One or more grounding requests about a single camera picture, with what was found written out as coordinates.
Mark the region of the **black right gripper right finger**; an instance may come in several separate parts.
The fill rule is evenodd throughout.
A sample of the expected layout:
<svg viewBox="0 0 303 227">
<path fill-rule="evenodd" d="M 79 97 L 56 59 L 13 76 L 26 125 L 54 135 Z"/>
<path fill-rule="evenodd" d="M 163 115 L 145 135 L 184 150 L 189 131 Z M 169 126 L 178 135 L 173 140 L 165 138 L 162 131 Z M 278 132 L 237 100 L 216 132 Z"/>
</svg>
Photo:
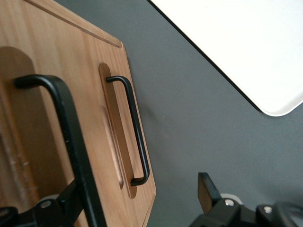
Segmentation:
<svg viewBox="0 0 303 227">
<path fill-rule="evenodd" d="M 208 173 L 198 174 L 198 200 L 203 214 L 192 227 L 258 227 L 254 211 L 244 207 L 234 196 L 223 197 Z"/>
</svg>

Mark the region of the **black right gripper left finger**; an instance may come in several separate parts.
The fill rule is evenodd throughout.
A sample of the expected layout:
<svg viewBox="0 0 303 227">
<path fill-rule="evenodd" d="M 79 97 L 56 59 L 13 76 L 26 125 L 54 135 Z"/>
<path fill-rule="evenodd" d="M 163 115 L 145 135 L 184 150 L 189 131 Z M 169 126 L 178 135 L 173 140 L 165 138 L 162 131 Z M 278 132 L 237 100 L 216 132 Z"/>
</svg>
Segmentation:
<svg viewBox="0 0 303 227">
<path fill-rule="evenodd" d="M 19 213 L 15 207 L 1 207 L 2 227 L 73 227 L 83 210 L 77 184 L 72 181 L 55 199 L 46 198 Z"/>
</svg>

